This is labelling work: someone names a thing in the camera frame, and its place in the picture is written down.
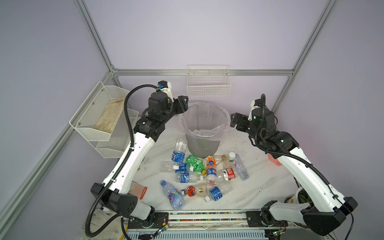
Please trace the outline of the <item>white cap clear bottle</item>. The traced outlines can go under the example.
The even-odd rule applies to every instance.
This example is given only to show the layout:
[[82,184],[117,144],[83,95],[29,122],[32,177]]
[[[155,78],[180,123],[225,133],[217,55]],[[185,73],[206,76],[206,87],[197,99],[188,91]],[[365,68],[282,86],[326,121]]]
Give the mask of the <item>white cap clear bottle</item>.
[[235,154],[234,152],[230,152],[229,162],[236,169],[242,181],[246,181],[250,178],[247,168],[245,167],[244,163],[242,162],[238,154]]

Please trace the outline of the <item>clear bottle blue label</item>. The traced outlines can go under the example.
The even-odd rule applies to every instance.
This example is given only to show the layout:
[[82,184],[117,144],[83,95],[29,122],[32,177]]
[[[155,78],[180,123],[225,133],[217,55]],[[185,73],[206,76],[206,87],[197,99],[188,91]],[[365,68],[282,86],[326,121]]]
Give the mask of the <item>clear bottle blue label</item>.
[[172,161],[177,164],[184,162],[187,149],[187,140],[177,138],[175,148],[172,154]]

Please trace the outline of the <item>blue label bottle front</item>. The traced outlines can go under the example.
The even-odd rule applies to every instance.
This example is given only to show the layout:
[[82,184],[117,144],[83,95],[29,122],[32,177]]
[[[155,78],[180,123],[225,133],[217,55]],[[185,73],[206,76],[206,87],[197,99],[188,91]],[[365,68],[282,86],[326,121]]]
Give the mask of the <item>blue label bottle front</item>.
[[227,195],[233,190],[230,183],[220,183],[207,191],[207,195],[204,197],[206,202],[218,201],[223,196]]

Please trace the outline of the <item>colourful label water bottle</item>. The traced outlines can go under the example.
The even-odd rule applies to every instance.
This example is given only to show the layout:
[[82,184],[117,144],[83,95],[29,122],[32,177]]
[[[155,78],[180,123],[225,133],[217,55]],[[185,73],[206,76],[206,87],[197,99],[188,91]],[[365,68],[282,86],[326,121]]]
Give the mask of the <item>colourful label water bottle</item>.
[[185,200],[177,188],[165,180],[161,180],[161,187],[163,194],[169,199],[174,211],[181,211],[185,206]]

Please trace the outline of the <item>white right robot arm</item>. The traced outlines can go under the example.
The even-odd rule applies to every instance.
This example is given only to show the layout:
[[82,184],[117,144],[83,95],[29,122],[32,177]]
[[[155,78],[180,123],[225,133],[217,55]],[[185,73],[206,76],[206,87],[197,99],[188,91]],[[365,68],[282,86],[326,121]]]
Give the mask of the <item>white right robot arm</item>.
[[275,115],[266,107],[254,108],[250,115],[231,114],[231,127],[247,133],[251,144],[278,160],[294,176],[311,198],[310,203],[293,204],[276,200],[262,208],[266,224],[288,221],[307,226],[326,236],[352,216],[358,207],[353,197],[336,190],[308,160],[299,143],[287,132],[277,129]]

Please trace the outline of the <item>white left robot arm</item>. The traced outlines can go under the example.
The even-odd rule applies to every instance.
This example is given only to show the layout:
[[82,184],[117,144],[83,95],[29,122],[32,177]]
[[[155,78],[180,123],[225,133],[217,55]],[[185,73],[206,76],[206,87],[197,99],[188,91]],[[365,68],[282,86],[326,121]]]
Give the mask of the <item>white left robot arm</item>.
[[91,192],[96,197],[89,215],[97,205],[102,205],[124,218],[136,218],[151,225],[155,209],[130,194],[133,178],[144,157],[165,130],[166,123],[175,115],[188,110],[187,96],[171,99],[164,92],[155,92],[149,98],[145,114],[133,128],[133,139],[114,167],[112,172],[99,184],[95,183]]

